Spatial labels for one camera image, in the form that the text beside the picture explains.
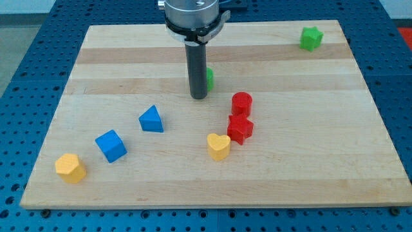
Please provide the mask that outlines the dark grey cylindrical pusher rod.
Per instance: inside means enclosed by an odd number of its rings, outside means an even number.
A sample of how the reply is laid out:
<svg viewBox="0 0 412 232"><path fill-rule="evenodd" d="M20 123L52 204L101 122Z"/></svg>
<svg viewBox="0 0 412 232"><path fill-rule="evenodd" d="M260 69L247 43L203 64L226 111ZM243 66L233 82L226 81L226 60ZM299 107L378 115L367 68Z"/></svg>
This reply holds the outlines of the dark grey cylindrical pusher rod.
<svg viewBox="0 0 412 232"><path fill-rule="evenodd" d="M185 45L185 53L191 97L204 99L207 96L206 46Z"/></svg>

